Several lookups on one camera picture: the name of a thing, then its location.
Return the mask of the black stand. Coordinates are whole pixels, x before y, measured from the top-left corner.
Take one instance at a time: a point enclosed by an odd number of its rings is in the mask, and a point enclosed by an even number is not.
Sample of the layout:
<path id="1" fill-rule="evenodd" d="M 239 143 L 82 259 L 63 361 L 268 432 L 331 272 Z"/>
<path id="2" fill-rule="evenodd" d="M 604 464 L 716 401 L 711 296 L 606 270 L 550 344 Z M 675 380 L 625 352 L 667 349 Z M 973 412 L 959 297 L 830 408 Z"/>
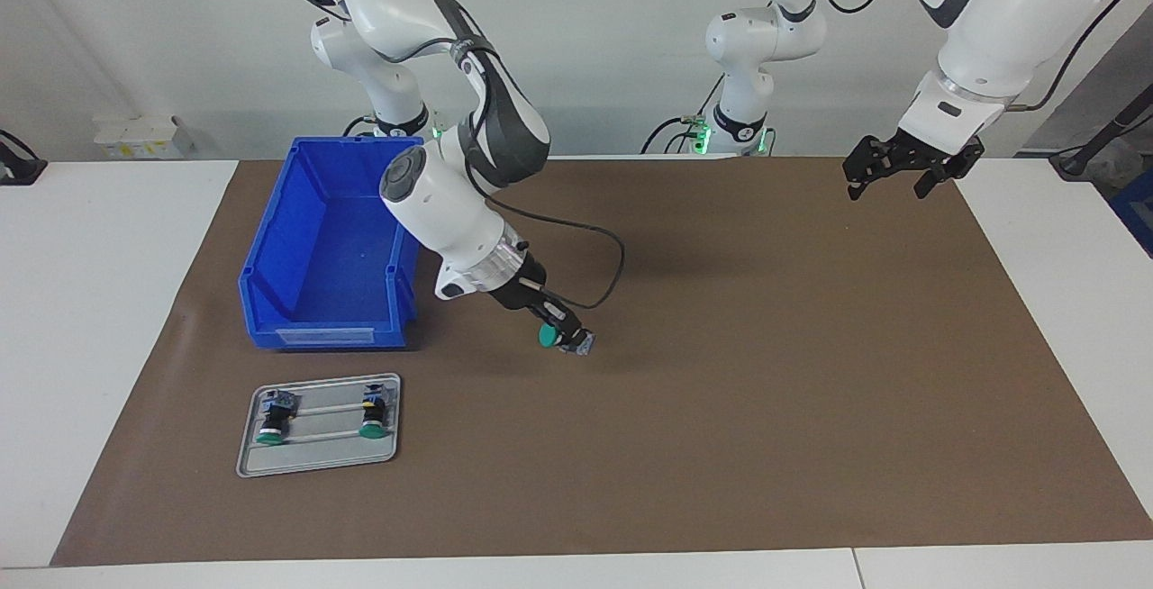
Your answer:
<path id="1" fill-rule="evenodd" d="M 1092 159 L 1109 143 L 1126 136 L 1135 129 L 1140 129 L 1141 124 L 1153 120 L 1153 112 L 1150 112 L 1150 108 L 1153 108 L 1153 83 L 1141 89 L 1141 92 L 1135 96 L 1132 101 L 1129 101 L 1115 118 L 1111 118 L 1108 124 L 1105 124 L 1083 145 L 1058 150 L 1050 154 L 1049 164 L 1058 173 L 1058 176 L 1065 180 L 1080 178 Z"/>

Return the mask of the black table clamp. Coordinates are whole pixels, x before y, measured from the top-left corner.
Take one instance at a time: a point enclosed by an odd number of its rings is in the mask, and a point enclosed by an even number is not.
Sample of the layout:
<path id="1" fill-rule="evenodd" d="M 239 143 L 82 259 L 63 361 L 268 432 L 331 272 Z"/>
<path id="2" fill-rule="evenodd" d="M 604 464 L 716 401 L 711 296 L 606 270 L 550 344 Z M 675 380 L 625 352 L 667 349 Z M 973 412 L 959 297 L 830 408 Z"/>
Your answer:
<path id="1" fill-rule="evenodd" d="M 0 186 L 32 186 L 47 166 L 23 139 L 0 129 Z"/>

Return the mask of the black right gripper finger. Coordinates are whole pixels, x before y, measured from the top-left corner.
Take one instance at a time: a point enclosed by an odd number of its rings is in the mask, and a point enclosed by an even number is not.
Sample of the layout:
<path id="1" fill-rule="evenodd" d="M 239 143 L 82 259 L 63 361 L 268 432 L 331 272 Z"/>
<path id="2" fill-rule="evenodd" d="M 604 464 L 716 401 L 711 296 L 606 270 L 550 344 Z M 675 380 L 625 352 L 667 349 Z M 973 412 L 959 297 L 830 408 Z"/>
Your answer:
<path id="1" fill-rule="evenodd" d="M 585 329 L 582 322 L 576 318 L 576 314 L 573 314 L 567 305 L 564 305 L 560 299 L 552 296 L 552 294 L 540 294 L 540 299 L 532 303 L 532 314 L 536 315 L 542 325 L 547 323 L 564 331 Z"/>

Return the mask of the blue crate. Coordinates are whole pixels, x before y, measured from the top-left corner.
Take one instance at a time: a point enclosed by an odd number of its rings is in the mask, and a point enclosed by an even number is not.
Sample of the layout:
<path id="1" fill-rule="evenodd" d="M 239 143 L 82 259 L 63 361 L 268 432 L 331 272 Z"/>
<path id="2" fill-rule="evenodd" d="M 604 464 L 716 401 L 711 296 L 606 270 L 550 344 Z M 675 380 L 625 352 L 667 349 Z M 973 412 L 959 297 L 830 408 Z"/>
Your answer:
<path id="1" fill-rule="evenodd" d="M 1153 168 L 1135 178 L 1108 201 L 1111 211 L 1153 259 Z"/>

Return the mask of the silver metal tray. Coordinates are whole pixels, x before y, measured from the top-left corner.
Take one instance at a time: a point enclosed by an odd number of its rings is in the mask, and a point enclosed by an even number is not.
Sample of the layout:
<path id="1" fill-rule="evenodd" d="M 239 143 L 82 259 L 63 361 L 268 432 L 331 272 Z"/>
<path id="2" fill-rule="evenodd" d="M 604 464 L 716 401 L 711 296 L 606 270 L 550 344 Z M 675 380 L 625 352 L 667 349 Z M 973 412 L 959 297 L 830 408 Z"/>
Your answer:
<path id="1" fill-rule="evenodd" d="M 361 400 L 364 387 L 372 384 L 383 384 L 389 392 L 390 433 L 383 439 L 363 439 L 357 435 L 363 415 Z M 263 420 L 259 397 L 267 388 L 284 388 L 301 397 L 299 411 L 291 421 L 285 441 L 277 446 L 254 441 Z M 255 478 L 392 460 L 399 452 L 402 391 L 404 380 L 395 372 L 255 388 L 236 458 L 236 475 Z"/>

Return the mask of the blue plastic storage bin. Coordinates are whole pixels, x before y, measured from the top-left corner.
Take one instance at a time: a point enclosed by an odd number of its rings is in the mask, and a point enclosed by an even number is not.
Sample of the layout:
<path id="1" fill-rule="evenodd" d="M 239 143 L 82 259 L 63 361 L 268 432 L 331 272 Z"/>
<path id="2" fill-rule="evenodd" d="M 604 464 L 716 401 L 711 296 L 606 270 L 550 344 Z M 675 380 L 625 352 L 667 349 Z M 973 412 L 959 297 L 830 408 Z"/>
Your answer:
<path id="1" fill-rule="evenodd" d="M 406 349 L 421 244 L 380 199 L 380 179 L 419 138 L 292 143 L 239 275 L 259 349 Z"/>

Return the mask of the green push button switch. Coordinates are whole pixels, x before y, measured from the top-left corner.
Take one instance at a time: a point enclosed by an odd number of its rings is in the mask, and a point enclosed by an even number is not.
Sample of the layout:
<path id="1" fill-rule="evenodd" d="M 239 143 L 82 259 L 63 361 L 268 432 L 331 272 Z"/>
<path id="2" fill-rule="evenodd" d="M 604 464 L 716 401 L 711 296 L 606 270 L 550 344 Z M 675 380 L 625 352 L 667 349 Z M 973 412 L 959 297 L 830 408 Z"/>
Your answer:
<path id="1" fill-rule="evenodd" d="M 361 400 L 363 410 L 357 435 L 363 439 L 383 439 L 390 435 L 390 401 L 387 388 L 383 384 L 364 387 Z"/>
<path id="2" fill-rule="evenodd" d="M 254 441 L 259 445 L 277 446 L 285 441 L 291 421 L 296 416 L 301 403 L 301 397 L 284 388 L 267 388 L 259 397 L 259 411 L 262 411 L 262 424 L 257 430 Z"/>
<path id="3" fill-rule="evenodd" d="M 544 323 L 544 325 L 540 326 L 537 340 L 540 346 L 545 349 L 567 352 L 568 354 L 585 357 L 593 350 L 595 335 L 586 329 L 564 331 Z"/>

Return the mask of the white wall box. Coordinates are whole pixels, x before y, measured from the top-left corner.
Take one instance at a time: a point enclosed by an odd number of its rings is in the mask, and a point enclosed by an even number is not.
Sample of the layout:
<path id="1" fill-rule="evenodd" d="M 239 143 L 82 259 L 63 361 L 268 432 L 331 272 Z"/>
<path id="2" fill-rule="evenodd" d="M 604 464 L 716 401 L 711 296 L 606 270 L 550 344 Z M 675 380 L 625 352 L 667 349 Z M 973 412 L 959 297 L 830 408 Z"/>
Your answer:
<path id="1" fill-rule="evenodd" d="M 189 159 L 195 145 L 174 116 L 95 118 L 95 145 L 107 159 Z"/>

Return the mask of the brown table mat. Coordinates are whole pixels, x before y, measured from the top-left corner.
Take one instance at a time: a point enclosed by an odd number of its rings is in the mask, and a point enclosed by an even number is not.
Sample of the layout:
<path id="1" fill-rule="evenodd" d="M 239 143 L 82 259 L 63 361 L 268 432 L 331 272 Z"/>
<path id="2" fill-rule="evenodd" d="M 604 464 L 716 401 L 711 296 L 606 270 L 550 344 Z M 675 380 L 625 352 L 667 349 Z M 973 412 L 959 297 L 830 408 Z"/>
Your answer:
<path id="1" fill-rule="evenodd" d="M 407 352 L 266 352 L 235 171 L 55 566 L 1153 539 L 954 186 L 849 202 L 830 159 L 552 163 L 512 204 L 630 244 L 590 355 L 415 277 Z M 398 454 L 242 479 L 255 388 L 395 372 Z"/>

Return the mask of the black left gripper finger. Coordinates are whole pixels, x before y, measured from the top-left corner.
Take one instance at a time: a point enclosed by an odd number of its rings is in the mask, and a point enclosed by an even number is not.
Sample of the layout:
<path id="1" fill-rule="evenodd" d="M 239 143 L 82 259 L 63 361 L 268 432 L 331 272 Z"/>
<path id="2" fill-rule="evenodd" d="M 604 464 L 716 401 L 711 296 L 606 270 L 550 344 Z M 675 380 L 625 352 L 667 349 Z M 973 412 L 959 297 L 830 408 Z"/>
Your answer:
<path id="1" fill-rule="evenodd" d="M 975 166 L 985 154 L 984 142 L 980 139 L 969 141 L 967 145 L 958 154 L 952 157 L 930 157 L 927 169 L 914 184 L 914 194 L 918 199 L 926 199 L 927 195 L 947 180 L 959 180 L 969 174 L 969 169 Z"/>
<path id="2" fill-rule="evenodd" d="M 894 143 L 877 137 L 864 137 L 844 159 L 847 195 L 859 201 L 866 187 L 894 174 Z"/>

